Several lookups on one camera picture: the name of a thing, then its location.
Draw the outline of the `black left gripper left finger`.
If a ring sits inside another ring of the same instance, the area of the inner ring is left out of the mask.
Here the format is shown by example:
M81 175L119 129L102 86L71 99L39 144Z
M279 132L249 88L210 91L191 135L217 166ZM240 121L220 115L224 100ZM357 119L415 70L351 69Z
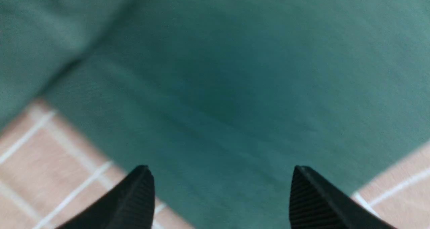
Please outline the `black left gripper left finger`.
M123 180L59 229L150 229L155 213L155 180L138 165Z

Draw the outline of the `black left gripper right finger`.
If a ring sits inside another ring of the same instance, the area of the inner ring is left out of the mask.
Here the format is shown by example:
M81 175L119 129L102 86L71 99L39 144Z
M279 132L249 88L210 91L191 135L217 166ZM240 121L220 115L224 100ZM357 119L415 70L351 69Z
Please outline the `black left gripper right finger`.
M292 229L391 229L309 166L295 166L289 198Z

